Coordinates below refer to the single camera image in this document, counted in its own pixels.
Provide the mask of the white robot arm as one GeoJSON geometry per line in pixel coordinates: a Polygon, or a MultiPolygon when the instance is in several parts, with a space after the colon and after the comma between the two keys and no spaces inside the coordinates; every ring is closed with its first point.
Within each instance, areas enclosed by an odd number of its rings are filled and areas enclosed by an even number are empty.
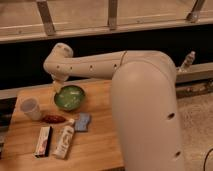
{"type": "Polygon", "coordinates": [[[43,63],[55,88],[71,76],[111,81],[110,102],[125,171],[186,171],[176,66],[163,52],[124,50],[74,57],[64,43],[43,63]]]}

